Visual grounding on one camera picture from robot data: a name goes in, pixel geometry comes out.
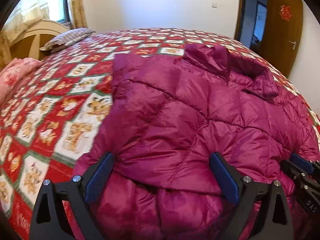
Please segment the magenta quilted down jacket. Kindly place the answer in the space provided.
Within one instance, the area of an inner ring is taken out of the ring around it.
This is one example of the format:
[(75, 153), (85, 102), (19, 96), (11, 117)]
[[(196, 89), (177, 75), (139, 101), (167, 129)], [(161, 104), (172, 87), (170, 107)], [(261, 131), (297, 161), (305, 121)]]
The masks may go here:
[(215, 239), (232, 212), (209, 168), (216, 151), (255, 181), (279, 180), (295, 239), (311, 230), (280, 162), (293, 153), (318, 160), (317, 135), (306, 104), (267, 67), (188, 44), (182, 57), (118, 54), (112, 76), (111, 111), (74, 168), (82, 174), (104, 153), (115, 156), (91, 205), (106, 239)]

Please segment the red patchwork bear bedspread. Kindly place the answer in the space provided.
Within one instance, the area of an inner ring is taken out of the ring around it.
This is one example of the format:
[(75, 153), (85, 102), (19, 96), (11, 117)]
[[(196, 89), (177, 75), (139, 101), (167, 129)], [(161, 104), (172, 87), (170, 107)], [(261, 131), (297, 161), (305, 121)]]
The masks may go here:
[(181, 29), (131, 29), (86, 38), (41, 60), (1, 105), (1, 209), (9, 226), (28, 239), (33, 208), (44, 180), (71, 178), (90, 152), (110, 113), (113, 61), (118, 54), (182, 57), (188, 44), (223, 46), (264, 65), (274, 80), (306, 104), (319, 147), (319, 120), (274, 66), (239, 41)]

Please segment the red double happiness decoration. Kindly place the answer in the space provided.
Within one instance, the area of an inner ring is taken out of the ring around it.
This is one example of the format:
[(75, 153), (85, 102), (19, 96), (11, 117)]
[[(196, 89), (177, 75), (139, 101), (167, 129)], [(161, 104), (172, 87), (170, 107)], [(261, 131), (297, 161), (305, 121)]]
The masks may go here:
[(293, 15), (291, 14), (291, 7), (289, 5), (281, 5), (280, 6), (280, 18), (289, 22)]

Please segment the pink floral folded blanket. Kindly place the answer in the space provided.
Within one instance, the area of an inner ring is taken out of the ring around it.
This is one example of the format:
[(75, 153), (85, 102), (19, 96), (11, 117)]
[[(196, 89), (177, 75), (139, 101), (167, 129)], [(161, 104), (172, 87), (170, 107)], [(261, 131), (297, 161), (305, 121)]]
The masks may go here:
[(1, 105), (5, 102), (6, 97), (18, 82), (37, 67), (40, 67), (41, 64), (41, 61), (31, 57), (26, 57), (24, 59), (14, 58), (1, 71)]

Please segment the brown wooden door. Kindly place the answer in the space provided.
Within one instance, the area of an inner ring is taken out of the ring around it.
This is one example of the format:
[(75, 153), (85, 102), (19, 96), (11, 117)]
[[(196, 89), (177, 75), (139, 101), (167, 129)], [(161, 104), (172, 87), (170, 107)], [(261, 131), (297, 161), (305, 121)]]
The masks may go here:
[[(289, 5), (293, 17), (289, 22), (280, 18), (280, 6)], [(267, 0), (267, 14), (263, 39), (258, 54), (276, 67), (285, 77), (291, 73), (296, 59), (303, 27), (302, 0)], [(296, 41), (292, 49), (289, 41)]]

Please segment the cream wooden headboard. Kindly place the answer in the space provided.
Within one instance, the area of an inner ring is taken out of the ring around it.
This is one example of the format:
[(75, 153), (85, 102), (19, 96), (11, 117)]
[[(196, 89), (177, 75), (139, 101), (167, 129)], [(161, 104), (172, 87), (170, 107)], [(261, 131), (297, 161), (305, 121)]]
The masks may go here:
[(40, 20), (32, 24), (12, 42), (10, 45), (11, 57), (19, 59), (31, 57), (41, 60), (49, 52), (41, 51), (40, 48), (52, 38), (66, 31), (69, 31), (69, 28), (64, 24), (51, 20)]

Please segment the striped plaid pillow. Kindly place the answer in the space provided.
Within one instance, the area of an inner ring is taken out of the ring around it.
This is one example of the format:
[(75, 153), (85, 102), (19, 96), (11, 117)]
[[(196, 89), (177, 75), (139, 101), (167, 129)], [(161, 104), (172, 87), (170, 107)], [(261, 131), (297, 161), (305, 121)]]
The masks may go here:
[(52, 38), (46, 44), (44, 44), (40, 51), (49, 51), (56, 53), (63, 49), (66, 49), (79, 41), (91, 36), (95, 31), (89, 28), (77, 28), (66, 31)]

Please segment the beige right curtain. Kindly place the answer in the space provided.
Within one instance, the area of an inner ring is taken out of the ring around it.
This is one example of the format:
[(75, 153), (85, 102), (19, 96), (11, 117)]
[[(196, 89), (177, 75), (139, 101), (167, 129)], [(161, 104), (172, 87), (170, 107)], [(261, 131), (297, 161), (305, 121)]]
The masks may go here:
[(83, 0), (69, 0), (73, 28), (87, 28)]

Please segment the beige curtain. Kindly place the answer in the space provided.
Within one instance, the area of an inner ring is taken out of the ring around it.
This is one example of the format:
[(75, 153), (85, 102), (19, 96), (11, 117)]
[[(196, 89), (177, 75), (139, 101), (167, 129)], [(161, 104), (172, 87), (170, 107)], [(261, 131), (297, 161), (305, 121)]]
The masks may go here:
[(83, 0), (69, 0), (73, 28), (87, 28)]
[(10, 47), (16, 38), (27, 31), (31, 25), (48, 19), (47, 2), (18, 3), (1, 29), (1, 67), (12, 60)]

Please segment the beige left curtain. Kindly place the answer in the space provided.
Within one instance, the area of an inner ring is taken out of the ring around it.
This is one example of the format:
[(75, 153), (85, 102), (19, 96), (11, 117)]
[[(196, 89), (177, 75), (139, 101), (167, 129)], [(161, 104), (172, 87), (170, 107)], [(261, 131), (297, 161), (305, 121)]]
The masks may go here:
[(10, 47), (16, 38), (27, 31), (31, 25), (48, 19), (47, 2), (18, 3), (1, 29), (1, 67), (12, 60)]

